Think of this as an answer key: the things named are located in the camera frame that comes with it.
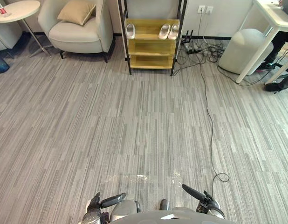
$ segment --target white armchair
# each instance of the white armchair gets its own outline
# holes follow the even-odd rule
[[[84,26],[57,20],[58,14],[70,0],[46,0],[38,22],[55,48],[63,52],[108,53],[113,40],[113,28],[106,0],[89,0],[96,4],[93,16]]]

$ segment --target chair leg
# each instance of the chair leg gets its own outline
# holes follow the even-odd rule
[[[106,63],[108,63],[108,53],[103,53],[103,58]]]
[[[61,59],[64,59],[63,53],[64,53],[64,50],[60,50],[60,51],[59,51],[59,54],[60,54]]]

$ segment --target wall outlet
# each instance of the wall outlet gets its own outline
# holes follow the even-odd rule
[[[211,14],[211,13],[213,13],[213,6],[207,6],[205,13],[206,13],[206,14]]]
[[[199,6],[198,13],[204,13],[205,6]]]

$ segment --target wooden shelf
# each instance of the wooden shelf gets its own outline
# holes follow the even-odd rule
[[[129,40],[129,54],[143,56],[173,56],[175,41]]]
[[[137,56],[130,57],[132,69],[171,69],[172,56]]]
[[[164,24],[179,24],[179,20],[151,20],[151,19],[126,19],[127,24],[135,25],[135,39],[136,40],[160,40],[158,34]]]

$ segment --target desk leg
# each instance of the desk leg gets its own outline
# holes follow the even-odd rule
[[[256,51],[252,59],[249,61],[249,63],[245,66],[244,70],[241,72],[241,74],[238,76],[236,82],[240,83],[243,78],[247,75],[247,73],[250,71],[252,66],[255,64],[255,62],[258,60],[258,58],[262,55],[262,53],[265,51],[265,49],[268,47],[270,42],[273,40],[275,35],[278,33],[279,28],[273,27],[273,29],[270,31],[270,33],[267,35],[265,42],[259,47],[259,49]]]
[[[248,10],[248,13],[247,13],[245,19],[243,20],[243,22],[242,22],[239,30],[242,30],[243,26],[245,25],[245,23],[246,23],[246,21],[247,21],[247,18],[249,17],[249,15],[250,15],[250,13],[251,13],[251,11],[252,11],[253,6],[254,6],[254,3],[252,2],[251,7],[250,7],[250,9]]]
[[[25,26],[27,27],[27,29],[29,30],[29,32],[31,33],[32,37],[34,38],[34,40],[37,42],[37,44],[40,46],[40,48],[42,49],[43,52],[46,53],[47,56],[51,56],[49,54],[49,52],[47,52],[47,50],[41,45],[41,43],[39,42],[39,40],[36,38],[36,36],[34,35],[33,31],[30,29],[30,27],[28,26],[28,24],[26,23],[26,21],[24,19],[22,19],[23,23],[25,24]]]
[[[288,68],[288,61],[265,84],[272,83]]]

